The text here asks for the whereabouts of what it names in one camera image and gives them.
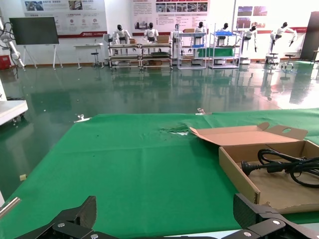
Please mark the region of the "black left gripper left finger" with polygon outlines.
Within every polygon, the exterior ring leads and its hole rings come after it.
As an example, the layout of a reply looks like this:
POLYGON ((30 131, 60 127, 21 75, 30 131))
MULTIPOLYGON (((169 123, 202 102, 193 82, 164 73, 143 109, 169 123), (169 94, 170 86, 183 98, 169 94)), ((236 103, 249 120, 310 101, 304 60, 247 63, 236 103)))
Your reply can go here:
POLYGON ((111 239, 93 230, 97 219, 97 201, 89 196, 79 207, 61 211, 48 224, 34 229, 19 239, 111 239))

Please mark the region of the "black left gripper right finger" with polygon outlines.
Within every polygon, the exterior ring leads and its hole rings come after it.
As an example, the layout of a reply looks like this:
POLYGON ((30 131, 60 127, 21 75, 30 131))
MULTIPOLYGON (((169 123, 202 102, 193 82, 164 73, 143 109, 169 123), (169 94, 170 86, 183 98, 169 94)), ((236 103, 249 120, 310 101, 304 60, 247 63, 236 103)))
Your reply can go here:
POLYGON ((235 194, 233 216, 241 230, 227 239, 317 239, 318 232, 295 224, 269 206, 250 202, 244 195, 235 194))

